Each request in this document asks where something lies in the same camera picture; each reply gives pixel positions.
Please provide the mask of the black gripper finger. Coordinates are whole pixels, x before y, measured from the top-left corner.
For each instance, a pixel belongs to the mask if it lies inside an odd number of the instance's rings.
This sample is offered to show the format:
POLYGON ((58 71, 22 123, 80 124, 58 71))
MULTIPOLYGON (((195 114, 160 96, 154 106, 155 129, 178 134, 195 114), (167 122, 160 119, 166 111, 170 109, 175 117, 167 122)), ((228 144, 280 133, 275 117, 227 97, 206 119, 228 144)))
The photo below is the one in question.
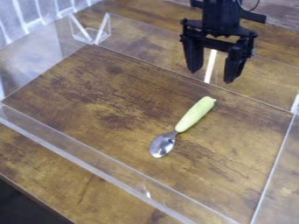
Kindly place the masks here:
POLYGON ((204 48, 199 40, 187 36, 182 36, 182 45, 187 68, 194 74, 203 66, 204 48))
POLYGON ((224 82, 230 84, 242 74, 248 59, 248 49, 244 46, 234 45, 228 49, 228 57, 224 64, 224 82))

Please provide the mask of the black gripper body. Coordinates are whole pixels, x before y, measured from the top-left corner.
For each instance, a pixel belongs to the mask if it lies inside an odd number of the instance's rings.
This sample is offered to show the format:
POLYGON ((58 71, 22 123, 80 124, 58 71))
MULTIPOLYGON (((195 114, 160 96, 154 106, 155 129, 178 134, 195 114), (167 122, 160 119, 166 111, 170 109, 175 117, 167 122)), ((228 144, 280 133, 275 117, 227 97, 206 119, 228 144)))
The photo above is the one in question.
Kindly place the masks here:
POLYGON ((182 36, 199 40, 204 49, 211 48, 227 53, 232 46, 244 46, 247 54, 251 54, 258 33, 244 28, 240 21, 223 23, 184 18, 182 36))

